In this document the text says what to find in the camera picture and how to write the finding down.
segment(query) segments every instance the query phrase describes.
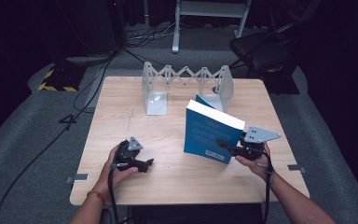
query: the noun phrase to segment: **forearm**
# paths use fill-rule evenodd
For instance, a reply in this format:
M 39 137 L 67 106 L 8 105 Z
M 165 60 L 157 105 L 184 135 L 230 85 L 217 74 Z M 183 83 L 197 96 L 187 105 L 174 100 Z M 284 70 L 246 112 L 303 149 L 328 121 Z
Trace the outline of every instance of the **forearm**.
M 292 223 L 335 223 L 325 211 L 275 174 L 271 190 Z
M 100 223 L 103 202 L 95 194 L 89 195 L 71 220 L 71 224 Z

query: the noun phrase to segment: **right hand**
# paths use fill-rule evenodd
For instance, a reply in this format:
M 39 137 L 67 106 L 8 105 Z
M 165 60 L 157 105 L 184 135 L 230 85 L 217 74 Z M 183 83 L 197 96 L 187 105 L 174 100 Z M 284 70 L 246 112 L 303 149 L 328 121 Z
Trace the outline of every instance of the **right hand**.
M 264 148 L 269 154 L 269 146 L 265 143 Z M 264 181 L 267 181 L 267 168 L 262 167 L 259 164 L 268 164 L 268 159 L 266 156 L 262 156 L 260 159 L 255 161 L 249 161 L 242 156 L 236 156 L 235 159 L 242 165 L 249 167 L 249 169 L 255 174 L 260 176 Z

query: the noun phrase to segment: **wrist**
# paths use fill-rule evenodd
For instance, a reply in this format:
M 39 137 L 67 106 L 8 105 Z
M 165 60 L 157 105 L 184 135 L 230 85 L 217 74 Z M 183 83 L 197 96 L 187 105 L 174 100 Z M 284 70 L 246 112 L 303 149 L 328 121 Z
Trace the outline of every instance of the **wrist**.
M 94 188 L 92 188 L 92 190 L 98 191 L 100 192 L 104 197 L 106 197 L 108 195 L 109 189 L 107 188 L 107 186 L 101 186 L 101 185 L 95 185 Z

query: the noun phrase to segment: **bracelet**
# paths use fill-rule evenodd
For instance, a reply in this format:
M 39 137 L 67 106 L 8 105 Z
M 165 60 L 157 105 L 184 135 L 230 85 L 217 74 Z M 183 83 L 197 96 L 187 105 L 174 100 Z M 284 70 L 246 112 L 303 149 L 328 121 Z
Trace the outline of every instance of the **bracelet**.
M 89 192 L 87 192 L 87 197 L 89 197 L 89 195 L 90 195 L 91 193 L 96 194 L 97 197 L 100 198 L 100 199 L 103 201 L 103 205 L 106 205 L 106 199 L 104 198 L 104 196 L 103 196 L 100 192 L 98 192 L 97 190 L 93 190 L 93 189 L 92 189 L 92 190 L 90 190 Z

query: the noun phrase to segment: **blue book cover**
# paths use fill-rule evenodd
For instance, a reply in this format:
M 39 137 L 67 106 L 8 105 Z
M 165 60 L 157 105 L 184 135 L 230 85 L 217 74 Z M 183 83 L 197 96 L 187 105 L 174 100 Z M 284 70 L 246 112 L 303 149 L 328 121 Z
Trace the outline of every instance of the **blue book cover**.
M 212 105 L 210 105 L 208 102 L 206 102 L 206 100 L 198 94 L 196 95 L 196 101 L 199 102 L 200 104 L 207 105 L 208 107 L 215 109 Z
M 186 108 L 185 152 L 228 164 L 231 154 L 216 140 L 236 146 L 245 121 L 190 100 Z

